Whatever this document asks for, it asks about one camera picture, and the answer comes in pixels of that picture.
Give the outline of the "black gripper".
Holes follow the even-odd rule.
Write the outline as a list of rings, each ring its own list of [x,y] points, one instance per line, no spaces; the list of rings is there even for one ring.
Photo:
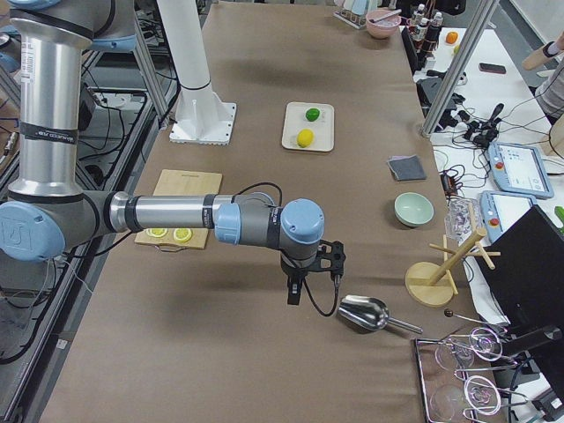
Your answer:
[[[299,305],[303,281],[310,272],[310,267],[314,264],[315,258],[312,256],[305,260],[294,260],[287,255],[282,255],[280,262],[282,270],[287,276],[287,304]]]

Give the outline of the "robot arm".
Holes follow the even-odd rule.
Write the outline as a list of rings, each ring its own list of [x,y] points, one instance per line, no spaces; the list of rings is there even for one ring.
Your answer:
[[[308,199],[278,204],[263,193],[133,196],[110,189],[78,154],[83,55],[137,45],[131,1],[13,1],[21,45],[19,174],[1,205],[1,249],[41,262],[106,234],[205,228],[219,241],[277,250],[287,300],[298,304],[322,269],[322,209]]]

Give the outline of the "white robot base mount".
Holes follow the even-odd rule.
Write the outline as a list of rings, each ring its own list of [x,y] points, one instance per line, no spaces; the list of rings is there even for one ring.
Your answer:
[[[170,140],[228,145],[237,106],[212,88],[202,29],[194,1],[159,1],[161,21],[181,88]]]

